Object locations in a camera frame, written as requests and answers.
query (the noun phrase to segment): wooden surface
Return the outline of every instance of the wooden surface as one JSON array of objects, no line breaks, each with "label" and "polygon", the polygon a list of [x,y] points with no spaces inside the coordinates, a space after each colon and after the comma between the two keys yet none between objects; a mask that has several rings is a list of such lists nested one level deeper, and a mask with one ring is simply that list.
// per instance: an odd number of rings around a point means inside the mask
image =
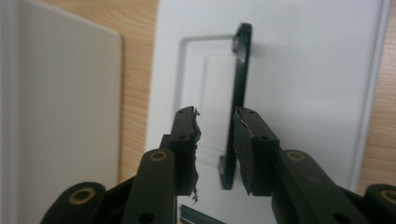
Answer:
[{"label": "wooden surface", "polygon": [[[145,148],[158,0],[47,0],[118,31],[124,40],[120,181],[135,175]],[[358,191],[396,185],[396,6],[393,4]]]}]

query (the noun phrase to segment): white board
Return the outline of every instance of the white board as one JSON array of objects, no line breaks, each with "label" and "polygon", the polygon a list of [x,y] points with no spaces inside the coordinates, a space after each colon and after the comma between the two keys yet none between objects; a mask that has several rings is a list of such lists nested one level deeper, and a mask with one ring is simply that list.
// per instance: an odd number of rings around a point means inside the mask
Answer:
[{"label": "white board", "polygon": [[67,188],[117,183],[120,36],[41,1],[19,5],[18,223]]},{"label": "white board", "polygon": [[[147,150],[170,133],[175,112],[195,105],[200,201],[226,223],[273,223],[270,200],[246,195],[239,177],[220,189],[240,22],[253,26],[245,106],[285,149],[309,153],[334,182],[355,189],[390,1],[161,1]],[[179,198],[180,203],[192,201]]]}]

